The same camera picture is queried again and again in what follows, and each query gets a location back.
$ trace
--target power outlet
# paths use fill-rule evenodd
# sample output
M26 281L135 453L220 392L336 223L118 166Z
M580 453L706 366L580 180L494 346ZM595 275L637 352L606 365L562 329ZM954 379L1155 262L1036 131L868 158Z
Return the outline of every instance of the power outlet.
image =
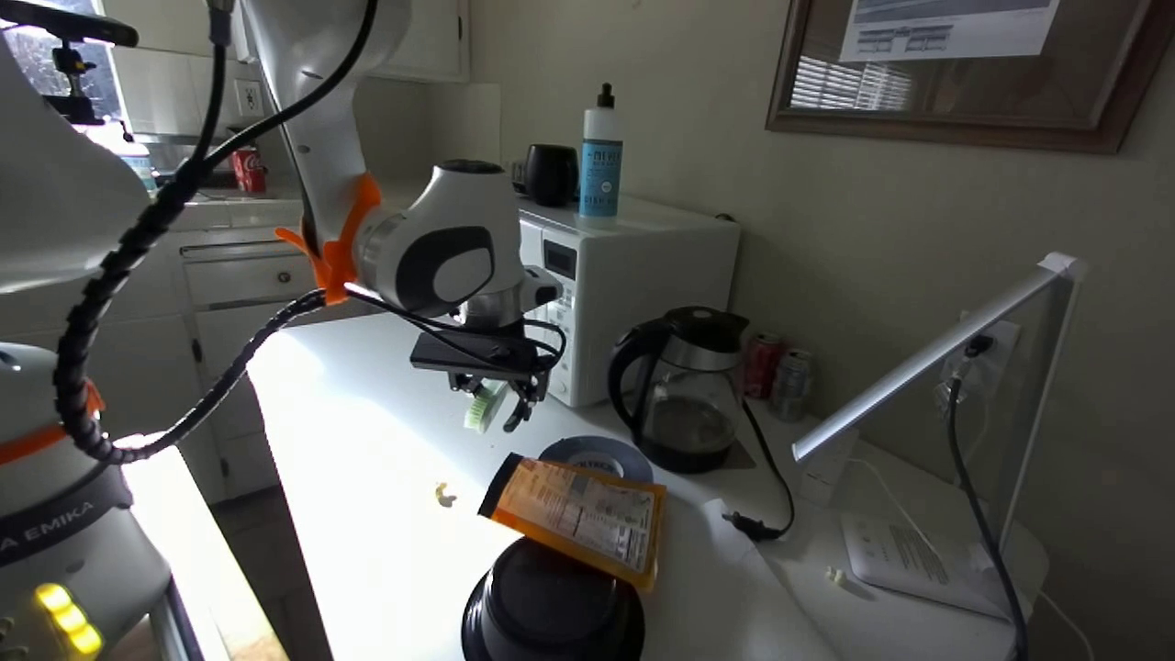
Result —
M959 405L966 405L966 401L987 401L993 405L998 396L1003 373L1007 373L1010 355L1014 355L1016 337L1021 337L1021 324L998 319L985 334L993 337L993 348L972 355L966 372L963 372L963 365L966 365L963 348L944 361L944 372L941 372L944 405L953 405L953 379L959 372L963 372Z

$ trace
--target black cup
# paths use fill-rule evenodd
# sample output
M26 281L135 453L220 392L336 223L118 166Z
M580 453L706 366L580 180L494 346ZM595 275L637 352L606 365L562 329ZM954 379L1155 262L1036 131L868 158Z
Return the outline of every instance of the black cup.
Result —
M572 207L578 149L562 144L533 144L527 158L527 195L539 207Z

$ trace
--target picture frame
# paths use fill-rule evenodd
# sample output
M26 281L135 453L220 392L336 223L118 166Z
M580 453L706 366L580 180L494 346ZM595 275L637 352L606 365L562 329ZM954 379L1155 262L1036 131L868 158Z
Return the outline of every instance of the picture frame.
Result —
M790 0L769 130L1112 155L1173 32L1175 0Z

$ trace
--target kettle handle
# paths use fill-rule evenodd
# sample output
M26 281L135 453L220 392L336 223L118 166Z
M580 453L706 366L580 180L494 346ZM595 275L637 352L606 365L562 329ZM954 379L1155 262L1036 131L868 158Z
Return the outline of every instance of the kettle handle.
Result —
M655 319L655 324L631 328L609 361L609 401L613 401L619 415L624 419L624 427L631 428L631 442L639 442L639 427L646 419L646 396L655 385L655 366L657 366L666 346L668 346L668 324ZM628 366L642 355L652 355L652 365L639 382L637 412L628 412L622 385L624 385Z

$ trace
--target electric kettle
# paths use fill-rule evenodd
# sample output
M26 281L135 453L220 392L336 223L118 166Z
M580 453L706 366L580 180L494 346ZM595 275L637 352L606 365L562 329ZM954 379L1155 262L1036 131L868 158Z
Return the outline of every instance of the electric kettle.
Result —
M706 472L735 447L742 328L733 313L673 307L622 337L609 401L657 467Z

